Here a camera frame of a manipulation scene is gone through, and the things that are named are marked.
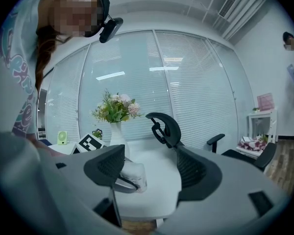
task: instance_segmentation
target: wooden floor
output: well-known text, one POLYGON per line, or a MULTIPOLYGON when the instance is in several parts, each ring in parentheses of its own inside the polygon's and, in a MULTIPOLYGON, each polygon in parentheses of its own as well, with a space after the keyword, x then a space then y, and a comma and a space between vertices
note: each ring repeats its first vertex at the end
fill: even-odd
MULTIPOLYGON (((277 151, 266 175, 289 195, 294 191, 294 141, 279 140, 277 151)), ((122 221, 122 229, 133 235, 148 235, 157 228, 156 221, 122 221)))

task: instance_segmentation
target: flower vase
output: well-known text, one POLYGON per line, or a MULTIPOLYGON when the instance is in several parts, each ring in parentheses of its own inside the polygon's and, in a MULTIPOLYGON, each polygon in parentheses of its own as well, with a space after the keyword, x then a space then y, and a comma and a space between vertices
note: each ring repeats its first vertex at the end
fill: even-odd
POLYGON ((118 123, 110 123, 111 126, 111 141, 110 145, 116 145, 116 144, 124 144, 125 145, 125 156, 130 159, 130 153, 129 153, 129 147, 128 144, 123 136, 122 133, 122 125, 121 122, 118 123))

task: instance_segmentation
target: pink box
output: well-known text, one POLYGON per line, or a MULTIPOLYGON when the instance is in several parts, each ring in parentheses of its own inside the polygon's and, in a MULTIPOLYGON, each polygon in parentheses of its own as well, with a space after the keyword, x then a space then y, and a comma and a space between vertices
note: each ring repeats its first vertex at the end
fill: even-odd
POLYGON ((263 94, 257 97, 260 111, 267 111, 274 108, 273 97, 271 93, 263 94))

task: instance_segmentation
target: brown hair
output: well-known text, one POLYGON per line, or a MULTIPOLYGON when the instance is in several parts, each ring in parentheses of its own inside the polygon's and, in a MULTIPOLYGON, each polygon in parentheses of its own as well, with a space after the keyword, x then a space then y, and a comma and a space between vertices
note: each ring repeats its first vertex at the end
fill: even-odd
POLYGON ((36 64, 36 84, 35 87, 39 91, 44 78, 44 68, 49 63, 51 54, 56 49, 56 42, 66 43, 72 37, 60 39, 60 32, 55 31, 51 26, 46 26, 37 31, 37 64, 36 64))

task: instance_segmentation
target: green fan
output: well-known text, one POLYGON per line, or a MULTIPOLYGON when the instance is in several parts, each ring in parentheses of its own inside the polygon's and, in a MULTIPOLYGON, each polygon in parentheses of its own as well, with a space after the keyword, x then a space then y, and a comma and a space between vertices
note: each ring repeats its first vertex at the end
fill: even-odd
POLYGON ((67 131, 59 131, 58 132, 58 145, 67 144, 68 132, 67 131))

